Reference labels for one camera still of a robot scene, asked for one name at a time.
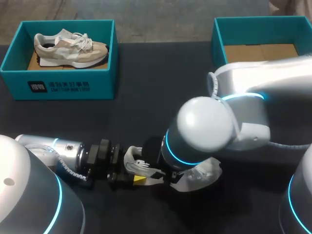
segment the teal box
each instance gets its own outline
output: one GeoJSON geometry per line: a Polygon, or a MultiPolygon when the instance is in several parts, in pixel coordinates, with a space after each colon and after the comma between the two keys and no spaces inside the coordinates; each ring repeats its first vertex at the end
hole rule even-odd
{"type": "Polygon", "coordinates": [[[312,52],[312,27],[304,16],[215,18],[212,55],[216,68],[228,63],[225,45],[294,44],[297,53],[312,52]]]}
{"type": "Polygon", "coordinates": [[[118,42],[114,20],[22,21],[4,57],[1,76],[15,100],[113,99],[117,75],[118,42]],[[52,36],[62,29],[87,33],[93,41],[109,45],[107,69],[27,71],[34,52],[34,36],[52,36]],[[30,84],[44,84],[34,93],[30,84]]]}

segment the black table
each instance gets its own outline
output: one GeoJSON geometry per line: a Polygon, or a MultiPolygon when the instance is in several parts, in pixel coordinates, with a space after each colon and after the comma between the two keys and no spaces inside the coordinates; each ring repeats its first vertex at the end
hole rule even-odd
{"type": "MultiPolygon", "coordinates": [[[[0,61],[7,48],[0,46],[0,61]]],[[[148,137],[165,133],[185,101],[207,95],[205,76],[211,70],[209,42],[131,43],[119,45],[115,100],[13,101],[1,79],[0,134],[85,143],[107,138],[125,147],[141,146],[148,137]]],[[[268,109],[274,140],[312,142],[311,113],[277,103],[268,109]]],[[[162,186],[113,192],[102,181],[93,191],[73,189],[85,207],[86,234],[279,234],[279,202],[303,153],[269,147],[221,152],[216,157],[222,162],[222,181],[194,194],[162,186]]]]}

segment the box logo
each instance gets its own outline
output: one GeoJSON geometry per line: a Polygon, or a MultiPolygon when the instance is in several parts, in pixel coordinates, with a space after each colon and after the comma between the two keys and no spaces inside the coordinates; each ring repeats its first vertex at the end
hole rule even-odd
{"type": "Polygon", "coordinates": [[[47,93],[48,92],[43,81],[29,81],[28,85],[29,85],[31,92],[33,93],[47,93]]]}

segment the shoe sole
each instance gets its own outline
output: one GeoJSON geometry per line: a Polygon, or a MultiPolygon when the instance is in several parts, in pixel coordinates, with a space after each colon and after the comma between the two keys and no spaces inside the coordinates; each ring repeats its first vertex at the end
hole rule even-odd
{"type": "Polygon", "coordinates": [[[91,62],[72,62],[65,59],[40,58],[41,67],[57,67],[63,65],[73,66],[75,68],[88,68],[101,63],[107,55],[91,62]]]}

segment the beige sneaker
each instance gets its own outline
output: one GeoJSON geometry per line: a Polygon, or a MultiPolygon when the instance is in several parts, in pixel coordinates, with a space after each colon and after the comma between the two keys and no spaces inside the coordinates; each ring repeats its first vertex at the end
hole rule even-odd
{"type": "Polygon", "coordinates": [[[54,36],[36,34],[34,41],[40,66],[47,67],[91,67],[104,60],[109,51],[106,44],[92,41],[86,33],[71,33],[65,29],[54,36]]]}

